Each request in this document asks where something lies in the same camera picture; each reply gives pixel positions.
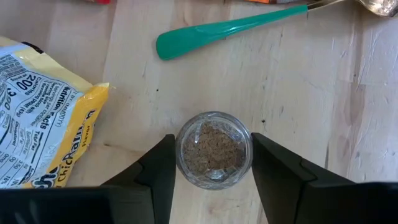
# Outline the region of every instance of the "brown powder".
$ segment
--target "brown powder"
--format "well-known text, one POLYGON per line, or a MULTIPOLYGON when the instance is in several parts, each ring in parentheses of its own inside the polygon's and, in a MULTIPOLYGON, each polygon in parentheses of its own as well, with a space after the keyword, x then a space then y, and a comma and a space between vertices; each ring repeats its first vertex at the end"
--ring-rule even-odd
POLYGON ((202 124, 197 143, 195 133, 191 133, 182 151, 188 169, 194 174, 230 167, 239 170, 245 160, 244 146, 210 123, 202 124))

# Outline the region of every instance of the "yellow bag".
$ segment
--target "yellow bag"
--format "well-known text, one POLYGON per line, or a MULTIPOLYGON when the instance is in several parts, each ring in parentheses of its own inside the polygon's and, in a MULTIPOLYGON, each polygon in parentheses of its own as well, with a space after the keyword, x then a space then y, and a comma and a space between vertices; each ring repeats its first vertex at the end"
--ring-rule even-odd
POLYGON ((0 37, 0 188, 65 186, 108 89, 0 37))

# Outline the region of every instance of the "wooden surface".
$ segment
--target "wooden surface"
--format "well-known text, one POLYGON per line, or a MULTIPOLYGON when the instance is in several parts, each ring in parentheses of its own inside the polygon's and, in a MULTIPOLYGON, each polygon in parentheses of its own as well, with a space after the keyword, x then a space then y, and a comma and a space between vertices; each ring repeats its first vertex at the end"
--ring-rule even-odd
MULTIPOLYGON (((192 116, 219 110, 357 182, 398 179, 398 19, 353 1, 259 27, 163 62, 170 29, 286 6, 232 0, 0 0, 0 35, 38 45, 92 83, 110 82, 69 185, 99 185, 192 116)), ((170 223, 266 223, 251 172, 204 191, 177 171, 170 223)))

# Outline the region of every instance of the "nutrition facts label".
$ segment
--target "nutrition facts label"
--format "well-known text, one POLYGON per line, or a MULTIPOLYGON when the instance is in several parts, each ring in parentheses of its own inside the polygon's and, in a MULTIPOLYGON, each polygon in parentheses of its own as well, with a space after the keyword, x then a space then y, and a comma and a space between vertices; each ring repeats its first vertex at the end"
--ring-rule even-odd
POLYGON ((82 95, 30 71, 13 54, 0 57, 0 188, 22 187, 45 174, 82 95))

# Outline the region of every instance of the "spatula handle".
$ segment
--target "spatula handle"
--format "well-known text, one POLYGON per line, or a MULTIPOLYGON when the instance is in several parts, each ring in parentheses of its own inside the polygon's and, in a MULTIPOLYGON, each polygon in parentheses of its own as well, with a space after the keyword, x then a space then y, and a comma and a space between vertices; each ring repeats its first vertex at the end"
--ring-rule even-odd
POLYGON ((171 30, 158 36, 156 51, 162 60, 173 59, 229 35, 307 11, 307 5, 302 5, 232 21, 171 30))

